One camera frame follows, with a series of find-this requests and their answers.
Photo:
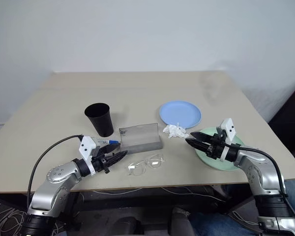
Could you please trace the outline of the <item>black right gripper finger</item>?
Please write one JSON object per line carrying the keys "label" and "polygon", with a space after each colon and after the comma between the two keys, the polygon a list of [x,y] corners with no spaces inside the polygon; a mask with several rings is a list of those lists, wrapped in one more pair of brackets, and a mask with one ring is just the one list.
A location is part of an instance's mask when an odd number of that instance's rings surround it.
{"label": "black right gripper finger", "polygon": [[212,135],[205,134],[203,132],[191,132],[190,135],[199,142],[210,143]]}
{"label": "black right gripper finger", "polygon": [[185,141],[193,148],[202,151],[204,153],[207,153],[207,150],[209,148],[209,144],[206,144],[204,142],[198,141],[196,139],[192,138],[186,138]]}

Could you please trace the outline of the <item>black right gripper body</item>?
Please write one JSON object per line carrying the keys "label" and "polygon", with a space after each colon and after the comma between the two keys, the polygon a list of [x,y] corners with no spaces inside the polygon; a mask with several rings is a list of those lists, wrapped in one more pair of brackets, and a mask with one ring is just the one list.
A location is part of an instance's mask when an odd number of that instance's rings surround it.
{"label": "black right gripper body", "polygon": [[216,128],[216,133],[208,138],[209,148],[206,152],[207,156],[212,159],[225,160],[227,150],[225,149],[225,143],[227,139],[226,131],[220,127]]}

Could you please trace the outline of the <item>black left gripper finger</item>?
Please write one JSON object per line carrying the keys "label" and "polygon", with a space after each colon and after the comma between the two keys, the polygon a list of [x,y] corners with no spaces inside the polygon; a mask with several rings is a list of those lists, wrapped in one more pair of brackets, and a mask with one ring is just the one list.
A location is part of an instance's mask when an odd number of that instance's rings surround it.
{"label": "black left gripper finger", "polygon": [[104,153],[105,154],[111,153],[119,147],[120,147],[120,144],[108,144],[108,145],[104,146]]}
{"label": "black left gripper finger", "polygon": [[117,162],[119,162],[122,158],[124,158],[127,155],[128,151],[120,151],[118,153],[113,153],[112,155],[106,156],[106,167],[110,167]]}

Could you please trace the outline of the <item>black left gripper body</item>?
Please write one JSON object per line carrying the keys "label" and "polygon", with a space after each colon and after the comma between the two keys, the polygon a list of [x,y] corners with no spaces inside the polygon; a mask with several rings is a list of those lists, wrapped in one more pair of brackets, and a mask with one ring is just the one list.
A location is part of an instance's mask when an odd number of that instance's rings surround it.
{"label": "black left gripper body", "polygon": [[104,171],[106,174],[110,172],[105,154],[109,153],[109,148],[97,147],[91,152],[91,163],[94,167],[95,172]]}

